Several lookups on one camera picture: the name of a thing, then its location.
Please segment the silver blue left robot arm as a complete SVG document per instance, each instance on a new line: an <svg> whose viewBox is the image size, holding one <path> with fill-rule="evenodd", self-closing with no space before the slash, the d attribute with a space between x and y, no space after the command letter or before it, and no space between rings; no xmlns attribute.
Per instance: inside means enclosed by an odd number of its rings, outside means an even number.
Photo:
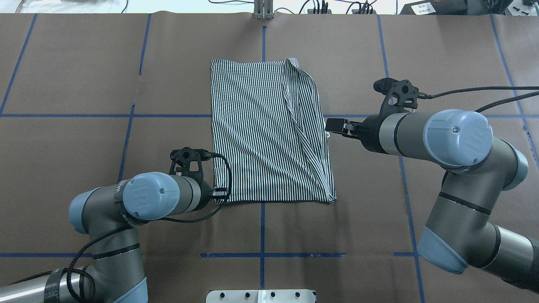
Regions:
<svg viewBox="0 0 539 303"><path fill-rule="evenodd" d="M227 159L204 149L173 150L170 171L151 171L98 187L69 206L73 228L89 236L69 266L1 288L2 303L147 303L137 228L198 211L221 209L232 191Z"/></svg>

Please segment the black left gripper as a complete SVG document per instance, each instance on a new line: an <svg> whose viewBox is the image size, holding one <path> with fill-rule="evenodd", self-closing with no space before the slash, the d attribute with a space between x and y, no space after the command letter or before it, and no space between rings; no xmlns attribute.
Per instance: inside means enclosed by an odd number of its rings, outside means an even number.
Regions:
<svg viewBox="0 0 539 303"><path fill-rule="evenodd" d="M212 189L204 180L202 162L210 159L206 149L174 149L170 152L171 165L169 174L183 177L191 186L191 202L186 211L198 211L208 205L212 197ZM214 189L213 198L227 198L227 189Z"/></svg>

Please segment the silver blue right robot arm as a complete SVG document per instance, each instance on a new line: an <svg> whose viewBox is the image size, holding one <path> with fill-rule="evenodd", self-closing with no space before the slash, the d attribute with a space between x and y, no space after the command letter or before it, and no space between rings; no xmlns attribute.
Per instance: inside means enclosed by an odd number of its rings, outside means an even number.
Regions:
<svg viewBox="0 0 539 303"><path fill-rule="evenodd" d="M538 241L489 222L502 191L528 174L528 162L510 143L496 138L483 111L538 95L505 98L475 111L418 112L418 99L446 96L421 92L408 80L385 77L373 84L385 96L378 114L362 122L329 118L327 132L360 140L366 150L435 163L445 170L441 190L416 249L453 274L473 266L514 287L537 293Z"/></svg>

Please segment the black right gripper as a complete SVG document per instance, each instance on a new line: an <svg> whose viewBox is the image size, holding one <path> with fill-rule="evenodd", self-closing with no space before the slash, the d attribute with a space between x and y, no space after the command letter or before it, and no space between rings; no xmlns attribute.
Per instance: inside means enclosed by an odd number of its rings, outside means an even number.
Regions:
<svg viewBox="0 0 539 303"><path fill-rule="evenodd" d="M379 114L370 115L363 122L347 119L327 119L325 131L347 138L358 138L366 150L374 153L385 153L379 133L383 121L392 114L409 113L406 109L417 109L419 88L408 80L383 78L373 84L375 91L385 95Z"/></svg>

